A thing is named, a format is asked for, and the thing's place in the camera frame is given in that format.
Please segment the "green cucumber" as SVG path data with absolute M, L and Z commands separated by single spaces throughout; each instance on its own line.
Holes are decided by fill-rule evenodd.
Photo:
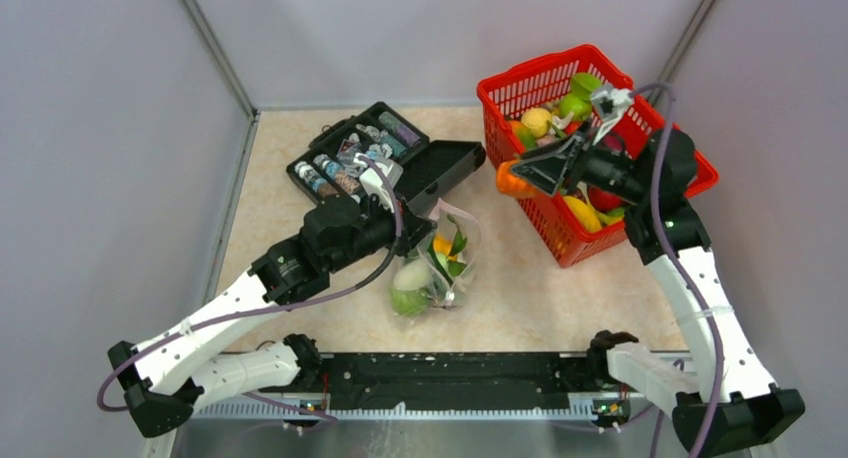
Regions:
M 449 272 L 449 263 L 451 262 L 451 260 L 450 260 L 451 256 L 444 256 L 444 255 L 435 253 L 433 248 L 432 248 L 432 241 L 430 242 L 430 245 L 427 248 L 428 256 L 435 263 L 437 271 L 447 280 L 447 282 L 449 284 L 452 284 L 453 281 L 454 281 L 454 278 L 451 276 L 451 274 Z

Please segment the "clear zip top bag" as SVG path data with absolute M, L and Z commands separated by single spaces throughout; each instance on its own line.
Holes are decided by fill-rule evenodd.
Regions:
M 483 244 L 479 221 L 442 199 L 430 211 L 433 231 L 400 261 L 389 287 L 395 315 L 414 319 L 465 304 Z

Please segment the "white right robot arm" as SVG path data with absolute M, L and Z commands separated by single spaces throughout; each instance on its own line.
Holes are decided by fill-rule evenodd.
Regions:
M 761 363 L 729 302 L 686 195 L 697 171 L 692 139 L 675 128 L 653 134 L 633 159 L 577 132 L 502 163 L 496 185 L 530 198 L 586 184 L 627 203 L 628 240 L 660 285 L 695 371 L 663 361 L 629 333 L 602 331 L 587 353 L 587 378 L 600 390 L 623 383 L 638 391 L 671 418 L 691 456 L 715 457 L 774 442 L 806 406 Z

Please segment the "white radish with leaves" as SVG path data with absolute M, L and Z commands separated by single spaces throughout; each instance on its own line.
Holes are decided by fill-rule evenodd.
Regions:
M 452 284 L 437 271 L 435 263 L 427 253 L 427 248 L 436 234 L 453 242 L 449 263 L 449 272 L 454 278 Z M 462 287 L 462 282 L 473 276 L 470 245 L 469 232 L 459 216 L 454 213 L 441 216 L 436 229 L 404 258 L 391 281 L 391 288 L 425 289 L 433 300 L 450 300 Z

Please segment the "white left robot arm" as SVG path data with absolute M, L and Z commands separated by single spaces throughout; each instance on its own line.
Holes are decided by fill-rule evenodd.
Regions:
M 325 199 L 296 235 L 272 245 L 212 301 L 155 337 L 109 349 L 109 381 L 120 385 L 122 411 L 143 437 L 168 434 L 196 411 L 240 394 L 317 385 L 321 358 L 305 335 L 257 352 L 231 355 L 227 348 L 280 313 L 345 297 L 330 288 L 334 273 L 377 251 L 385 254 L 378 266 L 384 272 L 433 229 L 398 189 L 404 166 L 361 153 L 355 159 L 363 167 L 363 199 Z

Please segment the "yellow bell pepper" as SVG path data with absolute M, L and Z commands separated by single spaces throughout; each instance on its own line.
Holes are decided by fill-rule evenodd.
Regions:
M 432 241 L 432 248 L 435 253 L 441 254 L 444 256 L 451 256 L 451 250 L 453 248 L 453 242 L 444 238 L 443 236 L 436 234 Z

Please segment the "orange pumpkin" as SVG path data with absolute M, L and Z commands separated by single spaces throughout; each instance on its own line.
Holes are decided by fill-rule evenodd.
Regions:
M 498 165 L 495 186 L 499 193 L 515 199 L 529 199 L 537 195 L 537 189 L 511 172 L 517 160 L 504 161 Z

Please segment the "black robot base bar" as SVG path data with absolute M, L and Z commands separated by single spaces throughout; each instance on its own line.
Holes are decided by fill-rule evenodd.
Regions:
M 335 411 L 565 411 L 581 398 L 591 415 L 623 416 L 636 393 L 594 374 L 582 354 L 336 353 L 311 378 L 267 387 L 269 393 L 313 395 Z

